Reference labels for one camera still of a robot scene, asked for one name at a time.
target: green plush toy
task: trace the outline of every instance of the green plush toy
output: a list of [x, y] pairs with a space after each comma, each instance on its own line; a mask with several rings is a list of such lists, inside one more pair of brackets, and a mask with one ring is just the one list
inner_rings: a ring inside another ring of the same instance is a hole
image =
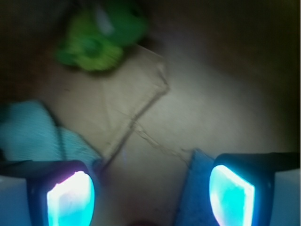
[[123, 48], [134, 45], [147, 31], [147, 21], [133, 0], [106, 0], [79, 12], [56, 52], [64, 65], [104, 71], [118, 65]]

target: light blue fabric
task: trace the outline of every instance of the light blue fabric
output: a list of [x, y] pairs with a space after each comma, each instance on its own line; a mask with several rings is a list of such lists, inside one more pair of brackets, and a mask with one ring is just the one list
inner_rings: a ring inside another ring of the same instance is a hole
[[0, 106], [0, 149], [8, 161], [80, 160], [97, 183], [100, 155], [78, 134], [56, 127], [39, 101]]

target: led light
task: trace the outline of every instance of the led light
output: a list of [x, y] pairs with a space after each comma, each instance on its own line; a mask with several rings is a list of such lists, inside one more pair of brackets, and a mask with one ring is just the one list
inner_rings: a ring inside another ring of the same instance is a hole
[[221, 226], [252, 224], [255, 187], [224, 165], [213, 168], [209, 183], [213, 214]]
[[91, 177], [75, 172], [47, 193], [49, 226], [88, 226], [94, 211], [95, 192]]

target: glowing blue light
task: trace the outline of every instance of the glowing blue light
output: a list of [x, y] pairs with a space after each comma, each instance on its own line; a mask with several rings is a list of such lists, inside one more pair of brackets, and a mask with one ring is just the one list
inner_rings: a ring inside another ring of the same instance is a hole
[[255, 187], [223, 165], [213, 168], [209, 183], [213, 214], [221, 226], [252, 224]]
[[49, 226], [88, 226], [94, 211], [95, 192], [91, 177], [75, 172], [47, 193]]

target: blue sponge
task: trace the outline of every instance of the blue sponge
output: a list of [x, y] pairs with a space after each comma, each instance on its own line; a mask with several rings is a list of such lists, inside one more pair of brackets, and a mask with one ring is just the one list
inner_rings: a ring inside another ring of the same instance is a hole
[[209, 178], [213, 159], [196, 150], [175, 219], [175, 226], [218, 226], [211, 209]]

